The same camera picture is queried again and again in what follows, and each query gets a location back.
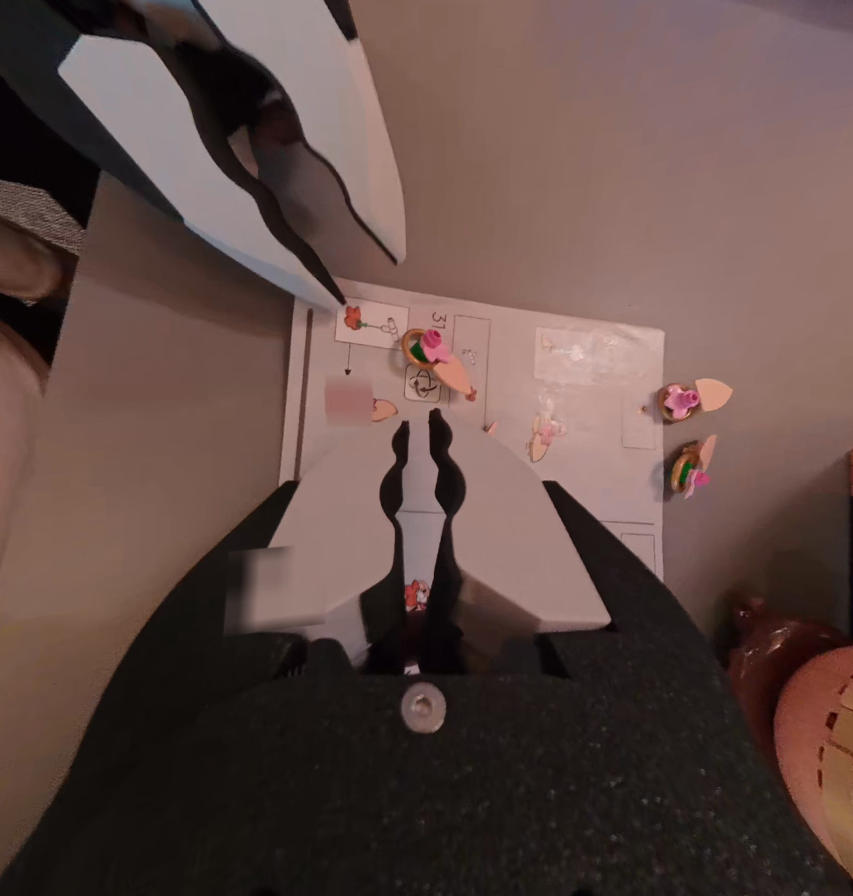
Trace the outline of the brick instruction booklet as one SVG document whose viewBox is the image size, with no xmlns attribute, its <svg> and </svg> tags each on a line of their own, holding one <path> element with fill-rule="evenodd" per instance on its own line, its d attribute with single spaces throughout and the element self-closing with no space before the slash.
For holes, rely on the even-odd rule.
<svg viewBox="0 0 853 896">
<path fill-rule="evenodd" d="M 281 479 L 299 479 L 350 431 L 331 427 L 328 382 L 370 382 L 409 420 L 432 409 L 490 433 L 536 476 L 558 482 L 657 577 L 663 576 L 663 330 L 583 316 L 491 306 L 350 280 L 335 314 L 293 311 Z M 473 392 L 406 387 L 400 341 L 439 330 Z"/>
</svg>

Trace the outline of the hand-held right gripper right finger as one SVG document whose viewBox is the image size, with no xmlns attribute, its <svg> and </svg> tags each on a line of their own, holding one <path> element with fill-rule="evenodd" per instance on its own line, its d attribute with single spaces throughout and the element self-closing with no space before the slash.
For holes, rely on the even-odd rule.
<svg viewBox="0 0 853 896">
<path fill-rule="evenodd" d="M 419 662 L 488 665 L 510 642 L 611 623 L 540 478 L 434 409 L 419 424 Z"/>
</svg>

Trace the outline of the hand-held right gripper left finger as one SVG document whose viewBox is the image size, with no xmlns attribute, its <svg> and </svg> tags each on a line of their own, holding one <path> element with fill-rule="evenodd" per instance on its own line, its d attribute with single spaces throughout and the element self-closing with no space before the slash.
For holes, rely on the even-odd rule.
<svg viewBox="0 0 853 896">
<path fill-rule="evenodd" d="M 353 662 L 394 624 L 397 510 L 384 481 L 407 464 L 409 424 L 350 430 L 296 485 L 264 548 L 244 552 L 244 632 L 338 642 Z"/>
</svg>

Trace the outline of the person's left forearm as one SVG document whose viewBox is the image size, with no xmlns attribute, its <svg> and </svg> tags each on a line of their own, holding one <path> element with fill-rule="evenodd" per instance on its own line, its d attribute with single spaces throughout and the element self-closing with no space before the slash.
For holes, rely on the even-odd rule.
<svg viewBox="0 0 853 896">
<path fill-rule="evenodd" d="M 84 238 L 46 192 L 0 180 L 0 294 L 29 305 L 65 301 Z"/>
</svg>

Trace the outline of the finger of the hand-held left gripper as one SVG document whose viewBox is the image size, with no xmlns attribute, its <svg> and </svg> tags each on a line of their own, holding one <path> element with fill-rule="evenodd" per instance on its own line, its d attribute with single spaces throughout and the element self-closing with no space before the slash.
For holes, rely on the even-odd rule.
<svg viewBox="0 0 853 896">
<path fill-rule="evenodd" d="M 258 63 L 291 104 L 306 147 L 332 172 L 353 218 L 395 264 L 406 208 L 395 152 L 361 40 L 327 2 L 203 1 L 228 46 Z"/>
<path fill-rule="evenodd" d="M 59 74 L 188 230 L 312 306 L 344 304 L 317 252 L 243 165 L 174 51 L 82 36 Z"/>
</svg>

